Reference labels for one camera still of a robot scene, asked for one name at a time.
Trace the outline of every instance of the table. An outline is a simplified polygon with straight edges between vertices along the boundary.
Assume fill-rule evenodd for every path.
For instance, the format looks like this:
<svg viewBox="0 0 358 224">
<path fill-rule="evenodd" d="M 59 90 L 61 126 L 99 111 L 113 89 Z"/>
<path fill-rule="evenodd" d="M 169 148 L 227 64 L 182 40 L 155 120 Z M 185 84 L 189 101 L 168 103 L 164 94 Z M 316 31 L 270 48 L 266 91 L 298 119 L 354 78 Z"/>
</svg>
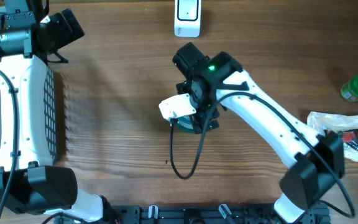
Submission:
<svg viewBox="0 0 358 224">
<path fill-rule="evenodd" d="M 78 185 L 113 205 L 272 203 L 287 168 L 271 147 L 233 112 L 207 134 L 190 180 L 169 163 L 169 124 L 158 104 L 184 80 L 172 64 L 189 41 L 206 55 L 230 53 L 291 114 L 358 114 L 339 94 L 358 73 L 358 1 L 205 1 L 201 35 L 173 33 L 172 2 L 52 4 L 70 7 L 86 35 L 61 49 L 67 65 L 51 64 L 60 116 L 58 166 L 74 170 Z M 175 160 L 190 170 L 200 136 L 175 132 Z M 346 159 L 343 178 L 357 218 L 332 212 L 333 223 L 358 223 L 358 163 Z M 338 189 L 324 199 L 347 210 Z M 40 223 L 45 216 L 15 215 L 2 223 Z"/>
</svg>

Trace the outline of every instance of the robotic arm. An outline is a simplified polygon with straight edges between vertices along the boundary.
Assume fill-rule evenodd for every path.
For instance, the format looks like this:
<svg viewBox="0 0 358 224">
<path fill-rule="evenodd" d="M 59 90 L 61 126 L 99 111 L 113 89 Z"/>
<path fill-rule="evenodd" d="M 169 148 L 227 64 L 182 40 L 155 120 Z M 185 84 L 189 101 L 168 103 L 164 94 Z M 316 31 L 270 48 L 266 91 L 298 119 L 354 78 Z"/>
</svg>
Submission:
<svg viewBox="0 0 358 224">
<path fill-rule="evenodd" d="M 282 196 L 274 205 L 287 223 L 295 222 L 336 183 L 314 152 L 339 178 L 344 175 L 341 138 L 335 133 L 319 136 L 296 119 L 264 93 L 229 54 L 221 52 L 210 59 L 188 43 L 178 50 L 173 63 L 186 81 L 177 85 L 179 95 L 161 102 L 162 116 L 169 121 L 187 116 L 191 121 L 187 128 L 204 134 L 219 127 L 218 103 L 237 113 L 289 168 L 280 181 Z"/>
</svg>

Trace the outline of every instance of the wooden table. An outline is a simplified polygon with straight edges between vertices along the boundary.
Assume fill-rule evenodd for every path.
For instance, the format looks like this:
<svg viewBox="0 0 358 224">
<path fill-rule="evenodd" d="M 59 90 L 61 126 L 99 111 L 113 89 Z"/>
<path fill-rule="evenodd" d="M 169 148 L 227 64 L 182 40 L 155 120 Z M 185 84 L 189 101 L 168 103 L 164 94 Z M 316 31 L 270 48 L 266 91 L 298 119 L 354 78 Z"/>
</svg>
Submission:
<svg viewBox="0 0 358 224">
<path fill-rule="evenodd" d="M 209 56 L 229 52 L 303 122 L 310 111 L 358 114 L 358 103 L 339 94 L 358 73 L 358 1 L 205 1 L 197 39 L 175 37 L 171 1 L 52 4 L 51 12 L 67 7 L 86 35 L 61 49 L 68 65 L 51 65 L 61 87 L 60 135 L 67 138 L 58 166 L 72 168 L 82 189 L 113 205 L 272 203 L 281 194 L 278 181 L 287 168 L 231 111 L 207 134 L 195 176 L 184 181 L 173 173 L 170 127 L 158 104 L 184 80 L 172 57 L 189 41 Z M 199 140 L 175 133 L 182 173 Z M 346 172 L 357 218 L 332 212 L 333 223 L 358 223 L 358 163 L 346 159 Z M 324 198 L 347 210 L 337 187 Z M 44 218 L 5 209 L 2 223 Z"/>
</svg>

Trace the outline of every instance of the wood surface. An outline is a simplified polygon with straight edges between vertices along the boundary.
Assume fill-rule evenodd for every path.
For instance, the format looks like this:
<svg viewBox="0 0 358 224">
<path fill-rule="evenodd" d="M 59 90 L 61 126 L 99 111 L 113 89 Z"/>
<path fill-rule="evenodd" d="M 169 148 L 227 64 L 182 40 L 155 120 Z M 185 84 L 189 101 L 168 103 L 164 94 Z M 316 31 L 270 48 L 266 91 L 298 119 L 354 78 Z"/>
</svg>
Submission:
<svg viewBox="0 0 358 224">
<path fill-rule="evenodd" d="M 60 135 L 66 136 L 60 146 L 67 149 L 58 166 L 72 168 L 82 189 L 113 205 L 272 203 L 281 194 L 278 181 L 287 168 L 231 111 L 207 134 L 194 177 L 180 180 L 173 173 L 170 127 L 158 104 L 184 80 L 172 57 L 189 41 L 212 57 L 229 52 L 303 122 L 310 111 L 358 114 L 358 103 L 339 94 L 358 73 L 358 1 L 206 1 L 197 39 L 175 37 L 172 2 L 52 4 L 51 13 L 67 7 L 86 35 L 61 49 L 69 64 L 51 65 L 60 86 Z M 183 174 L 199 140 L 175 131 Z M 332 211 L 332 223 L 358 223 L 358 163 L 346 159 L 342 181 L 357 218 Z M 324 199 L 347 210 L 337 187 Z M 5 209 L 2 223 L 44 218 Z"/>
</svg>

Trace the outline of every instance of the plastic bag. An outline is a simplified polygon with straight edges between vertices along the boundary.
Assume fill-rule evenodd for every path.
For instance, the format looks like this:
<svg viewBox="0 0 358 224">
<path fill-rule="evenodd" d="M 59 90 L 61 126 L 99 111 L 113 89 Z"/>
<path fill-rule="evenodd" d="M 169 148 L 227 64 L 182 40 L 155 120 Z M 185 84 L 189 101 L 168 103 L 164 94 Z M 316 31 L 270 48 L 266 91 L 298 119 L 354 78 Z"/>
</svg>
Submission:
<svg viewBox="0 0 358 224">
<path fill-rule="evenodd" d="M 358 116 L 311 112 L 308 116 L 308 126 L 324 136 L 328 131 L 341 134 L 345 158 L 358 162 Z"/>
</svg>

